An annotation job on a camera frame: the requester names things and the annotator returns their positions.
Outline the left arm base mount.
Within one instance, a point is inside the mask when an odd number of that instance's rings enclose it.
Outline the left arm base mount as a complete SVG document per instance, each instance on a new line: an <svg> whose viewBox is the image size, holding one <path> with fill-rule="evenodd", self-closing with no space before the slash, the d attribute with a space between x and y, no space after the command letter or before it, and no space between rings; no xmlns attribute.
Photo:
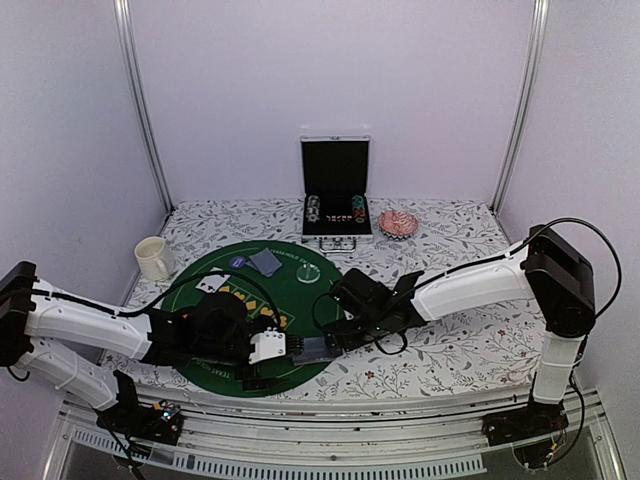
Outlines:
<svg viewBox="0 0 640 480"><path fill-rule="evenodd" d="M134 381L118 370L113 374L117 381L116 403L97 411L97 426L127 438L176 446L184 423L180 406L167 400L145 406L138 399Z"/></svg>

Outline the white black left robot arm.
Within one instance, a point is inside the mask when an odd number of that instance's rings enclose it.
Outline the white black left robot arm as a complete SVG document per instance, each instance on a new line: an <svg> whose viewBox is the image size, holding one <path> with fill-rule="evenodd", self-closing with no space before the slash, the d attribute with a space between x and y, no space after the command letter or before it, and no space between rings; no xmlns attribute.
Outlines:
<svg viewBox="0 0 640 480"><path fill-rule="evenodd" d="M193 359L236 367L248 387L265 388L260 363L283 357L286 335L272 314L247 320L245 303L231 293L201 296L167 312L152 305L126 310L76 297L37 277L22 261L1 280L1 363L41 375L111 419L128 434L148 426L129 377L108 372L66 347L67 342L117 352L155 366L183 367Z"/></svg>

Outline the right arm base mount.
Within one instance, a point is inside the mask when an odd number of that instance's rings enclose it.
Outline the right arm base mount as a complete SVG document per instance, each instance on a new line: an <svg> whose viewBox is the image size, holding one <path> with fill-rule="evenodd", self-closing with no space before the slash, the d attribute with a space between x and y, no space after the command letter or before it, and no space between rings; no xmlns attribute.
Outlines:
<svg viewBox="0 0 640 480"><path fill-rule="evenodd" d="M490 446L525 441L512 453L520 465L537 470L554 460L566 440L568 426L563 401L543 404L530 397L523 407L485 415L481 431Z"/></svg>

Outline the blue playing card deck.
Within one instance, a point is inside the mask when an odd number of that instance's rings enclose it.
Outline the blue playing card deck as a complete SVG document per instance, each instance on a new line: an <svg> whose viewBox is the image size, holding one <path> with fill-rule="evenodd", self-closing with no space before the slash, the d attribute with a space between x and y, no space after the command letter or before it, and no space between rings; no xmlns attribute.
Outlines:
<svg viewBox="0 0 640 480"><path fill-rule="evenodd" d="M254 269L267 278L273 276L282 267L281 261L269 248L250 255L249 261Z"/></svg>

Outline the purple small blind button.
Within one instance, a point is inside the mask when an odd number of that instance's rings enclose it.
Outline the purple small blind button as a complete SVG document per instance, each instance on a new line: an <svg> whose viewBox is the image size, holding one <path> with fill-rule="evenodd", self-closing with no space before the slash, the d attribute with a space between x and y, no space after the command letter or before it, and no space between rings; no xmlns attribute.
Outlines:
<svg viewBox="0 0 640 480"><path fill-rule="evenodd" d="M241 269L246 265L246 258L244 256L234 256L229 261L229 266L232 269Z"/></svg>

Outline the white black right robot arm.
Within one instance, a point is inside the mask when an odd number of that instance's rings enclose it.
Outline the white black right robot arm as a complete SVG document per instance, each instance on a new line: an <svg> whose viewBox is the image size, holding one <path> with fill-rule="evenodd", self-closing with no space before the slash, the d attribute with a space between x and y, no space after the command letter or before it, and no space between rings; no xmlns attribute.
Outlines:
<svg viewBox="0 0 640 480"><path fill-rule="evenodd" d="M596 323L591 263L545 226L532 228L524 241L494 256L434 276L405 274L392 288L352 268L327 295L345 315L320 329L344 351L460 311L535 300L546 333L533 401L517 415L517 427L527 436L539 435L554 422L554 405L563 399L580 347Z"/></svg>

